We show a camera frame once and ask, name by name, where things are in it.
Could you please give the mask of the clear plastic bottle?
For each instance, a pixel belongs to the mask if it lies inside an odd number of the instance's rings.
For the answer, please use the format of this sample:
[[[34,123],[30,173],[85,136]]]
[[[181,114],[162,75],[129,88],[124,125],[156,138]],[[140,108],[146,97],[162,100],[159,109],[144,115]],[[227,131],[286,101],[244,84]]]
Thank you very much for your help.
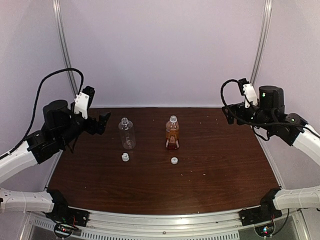
[[[126,150],[134,149],[136,146],[136,138],[133,123],[127,117],[123,117],[118,124],[118,129],[122,146]]]

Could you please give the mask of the white cap of clear bottle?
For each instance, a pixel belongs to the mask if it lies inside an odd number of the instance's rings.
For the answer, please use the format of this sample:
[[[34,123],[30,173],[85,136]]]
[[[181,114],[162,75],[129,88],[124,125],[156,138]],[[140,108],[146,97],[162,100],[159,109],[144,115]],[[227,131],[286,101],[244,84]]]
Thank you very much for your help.
[[[122,155],[121,155],[121,159],[123,162],[128,162],[130,160],[130,156],[127,152],[124,152]]]

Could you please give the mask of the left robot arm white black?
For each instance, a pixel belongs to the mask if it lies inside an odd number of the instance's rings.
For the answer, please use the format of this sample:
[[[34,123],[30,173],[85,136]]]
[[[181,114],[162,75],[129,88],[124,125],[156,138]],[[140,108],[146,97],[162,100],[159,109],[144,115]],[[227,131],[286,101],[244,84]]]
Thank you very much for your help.
[[[21,145],[0,160],[0,181],[4,182],[24,169],[40,165],[66,148],[83,133],[102,135],[111,113],[94,117],[74,113],[66,100],[55,100],[43,107],[41,130],[24,138]],[[72,218],[72,211],[58,190],[23,192],[0,189],[0,211],[53,213],[61,222]]]

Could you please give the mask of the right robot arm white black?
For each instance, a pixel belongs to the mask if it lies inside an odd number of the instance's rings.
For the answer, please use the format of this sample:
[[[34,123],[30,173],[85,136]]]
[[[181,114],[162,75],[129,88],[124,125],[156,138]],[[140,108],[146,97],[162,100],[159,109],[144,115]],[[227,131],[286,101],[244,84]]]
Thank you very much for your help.
[[[224,104],[222,111],[230,125],[248,125],[266,130],[269,140],[277,136],[315,163],[320,162],[320,135],[300,115],[285,113],[284,91],[280,87],[264,85],[256,93],[251,83],[237,81],[244,101]],[[256,210],[259,220],[268,220],[276,211],[320,207],[320,187],[272,189],[260,201]]]

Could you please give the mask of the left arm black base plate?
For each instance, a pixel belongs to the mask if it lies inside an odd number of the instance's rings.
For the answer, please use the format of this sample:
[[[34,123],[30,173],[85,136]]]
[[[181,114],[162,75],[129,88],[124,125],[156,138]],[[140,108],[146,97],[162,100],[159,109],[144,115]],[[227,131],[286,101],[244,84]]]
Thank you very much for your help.
[[[46,213],[46,216],[58,223],[66,223],[73,227],[86,227],[89,214],[86,210],[68,206],[55,206],[52,212]]]

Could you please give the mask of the amber tea bottle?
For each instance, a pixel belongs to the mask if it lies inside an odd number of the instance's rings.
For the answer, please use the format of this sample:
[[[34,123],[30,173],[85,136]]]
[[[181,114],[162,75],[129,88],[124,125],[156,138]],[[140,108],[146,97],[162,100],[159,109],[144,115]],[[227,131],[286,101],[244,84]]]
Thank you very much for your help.
[[[169,118],[169,121],[165,124],[165,129],[165,147],[168,150],[177,150],[180,147],[180,127],[178,123],[178,118],[175,115],[172,115]]]

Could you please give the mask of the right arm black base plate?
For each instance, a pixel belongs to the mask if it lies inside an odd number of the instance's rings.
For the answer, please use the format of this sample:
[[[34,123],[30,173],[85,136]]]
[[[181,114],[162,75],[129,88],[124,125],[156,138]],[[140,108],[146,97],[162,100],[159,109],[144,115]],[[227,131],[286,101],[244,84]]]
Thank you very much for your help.
[[[238,214],[243,227],[268,222],[283,215],[281,210],[263,210],[261,206],[244,208]]]

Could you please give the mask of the white cap of tea bottle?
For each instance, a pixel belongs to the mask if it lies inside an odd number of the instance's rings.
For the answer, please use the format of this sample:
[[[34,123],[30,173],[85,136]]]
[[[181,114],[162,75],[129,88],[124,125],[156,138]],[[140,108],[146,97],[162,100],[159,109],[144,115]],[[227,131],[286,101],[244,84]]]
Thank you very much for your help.
[[[177,157],[172,157],[170,162],[171,162],[171,164],[176,165],[179,162],[179,160]]]

